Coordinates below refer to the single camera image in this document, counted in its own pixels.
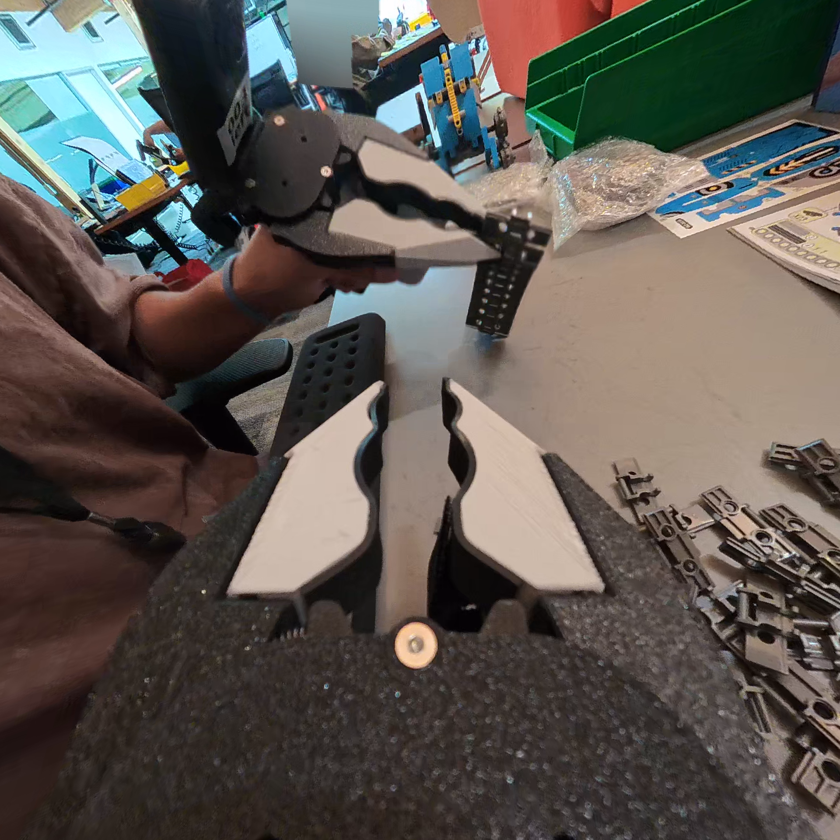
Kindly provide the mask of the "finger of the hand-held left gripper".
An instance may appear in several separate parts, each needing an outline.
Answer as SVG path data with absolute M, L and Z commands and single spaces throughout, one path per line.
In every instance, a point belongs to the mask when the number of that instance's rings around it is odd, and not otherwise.
M 495 248 L 454 222 L 399 217 L 368 199 L 353 199 L 336 210 L 329 232 L 369 249 L 381 247 L 394 258 L 403 278 L 411 282 L 417 282 L 431 268 L 475 266 L 499 258 Z
M 364 196 L 399 217 L 454 222 L 494 249 L 522 245 L 522 221 L 485 209 L 450 174 L 422 155 L 365 140 L 358 152 Z

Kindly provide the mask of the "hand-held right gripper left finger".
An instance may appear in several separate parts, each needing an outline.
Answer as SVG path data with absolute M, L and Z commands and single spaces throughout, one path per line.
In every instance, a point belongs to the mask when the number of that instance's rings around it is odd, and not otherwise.
M 376 381 L 288 450 L 226 595 L 374 613 L 389 391 Z

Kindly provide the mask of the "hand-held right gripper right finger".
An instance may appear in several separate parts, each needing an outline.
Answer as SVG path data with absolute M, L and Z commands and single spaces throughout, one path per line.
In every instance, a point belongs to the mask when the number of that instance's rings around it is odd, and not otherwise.
M 452 526 L 467 556 L 533 594 L 603 594 L 600 571 L 555 483 L 548 453 L 451 378 L 442 380 Z

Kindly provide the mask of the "blue toy robot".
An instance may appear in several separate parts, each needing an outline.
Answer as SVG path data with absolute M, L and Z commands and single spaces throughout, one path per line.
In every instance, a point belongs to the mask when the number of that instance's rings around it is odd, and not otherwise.
M 502 107 L 484 124 L 480 116 L 480 80 L 467 43 L 441 46 L 439 56 L 421 65 L 423 91 L 415 96 L 429 158 L 447 173 L 459 163 L 484 157 L 494 172 L 514 161 L 508 118 Z

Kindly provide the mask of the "pile of grey track links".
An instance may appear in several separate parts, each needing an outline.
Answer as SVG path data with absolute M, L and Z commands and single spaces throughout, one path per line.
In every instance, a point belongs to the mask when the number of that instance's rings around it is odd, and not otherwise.
M 635 458 L 612 472 L 618 498 L 733 660 L 753 727 L 788 743 L 794 788 L 838 817 L 838 537 L 722 485 L 692 506 L 666 504 Z

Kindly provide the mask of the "person's left forearm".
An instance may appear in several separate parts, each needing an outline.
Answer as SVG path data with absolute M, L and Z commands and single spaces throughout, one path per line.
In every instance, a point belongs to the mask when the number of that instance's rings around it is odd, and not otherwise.
M 233 303 L 223 279 L 216 271 L 186 291 L 147 290 L 133 305 L 133 339 L 173 385 L 218 367 L 264 328 Z

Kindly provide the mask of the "grey desk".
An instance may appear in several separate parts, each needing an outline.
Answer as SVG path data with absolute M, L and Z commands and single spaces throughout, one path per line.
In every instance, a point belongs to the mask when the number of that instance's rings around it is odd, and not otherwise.
M 457 488 L 445 377 L 615 509 L 612 462 L 630 457 L 653 473 L 665 503 L 686 508 L 722 485 L 754 508 L 784 503 L 838 535 L 837 514 L 763 459 L 774 441 L 838 446 L 838 294 L 729 226 L 678 238 L 642 216 L 573 236 L 549 251 L 499 342 L 466 327 L 467 269 L 336 296 L 331 323 L 373 312 L 386 326 L 378 632 L 427 612 L 434 527 Z

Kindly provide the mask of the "person's left hand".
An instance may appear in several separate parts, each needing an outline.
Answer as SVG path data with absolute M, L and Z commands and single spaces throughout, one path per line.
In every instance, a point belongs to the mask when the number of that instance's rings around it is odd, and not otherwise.
M 258 226 L 240 253 L 225 267 L 222 289 L 229 318 L 248 329 L 269 326 L 280 316 L 316 303 L 328 290 L 361 294 L 377 284 L 399 281 L 387 266 L 320 266 L 277 242 Z

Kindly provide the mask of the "black perforated pad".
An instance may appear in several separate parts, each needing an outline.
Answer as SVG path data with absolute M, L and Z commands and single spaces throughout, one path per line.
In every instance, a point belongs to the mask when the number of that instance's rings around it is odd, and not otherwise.
M 302 345 L 269 455 L 283 456 L 385 378 L 385 321 L 376 313 L 328 326 Z

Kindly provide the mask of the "red item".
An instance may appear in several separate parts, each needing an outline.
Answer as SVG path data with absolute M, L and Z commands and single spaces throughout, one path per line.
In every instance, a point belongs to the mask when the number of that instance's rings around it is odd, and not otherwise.
M 156 271 L 155 275 L 170 291 L 187 291 L 211 275 L 213 271 L 205 261 L 189 259 L 165 274 Z

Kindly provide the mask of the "yellow box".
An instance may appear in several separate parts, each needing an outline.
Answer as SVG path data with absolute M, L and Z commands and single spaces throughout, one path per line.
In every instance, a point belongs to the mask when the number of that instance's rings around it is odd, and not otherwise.
M 127 211 L 132 212 L 162 196 L 170 185 L 161 173 L 153 173 L 141 182 L 120 191 L 115 200 Z

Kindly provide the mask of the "orange chair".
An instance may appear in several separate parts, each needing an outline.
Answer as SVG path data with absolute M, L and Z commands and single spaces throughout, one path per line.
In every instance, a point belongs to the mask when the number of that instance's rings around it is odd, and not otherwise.
M 585 83 L 601 53 L 673 13 L 673 2 L 479 1 L 500 88 L 528 108 Z

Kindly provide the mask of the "green plastic bin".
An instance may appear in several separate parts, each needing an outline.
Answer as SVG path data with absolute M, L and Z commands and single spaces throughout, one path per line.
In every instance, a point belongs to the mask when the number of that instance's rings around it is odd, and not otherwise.
M 651 1 L 532 59 L 525 120 L 556 160 L 605 137 L 662 151 L 812 93 L 838 1 Z

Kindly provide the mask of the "blue sticker sheet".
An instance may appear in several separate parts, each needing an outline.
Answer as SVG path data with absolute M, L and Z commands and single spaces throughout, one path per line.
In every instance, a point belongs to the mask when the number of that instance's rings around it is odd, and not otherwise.
M 700 159 L 706 176 L 648 215 L 679 238 L 735 224 L 759 210 L 838 183 L 839 131 L 780 122 Z

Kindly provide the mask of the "instruction booklet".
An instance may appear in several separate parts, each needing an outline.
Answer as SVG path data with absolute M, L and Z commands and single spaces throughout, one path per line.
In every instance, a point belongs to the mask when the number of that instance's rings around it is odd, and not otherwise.
M 839 191 L 731 228 L 777 265 L 839 293 Z

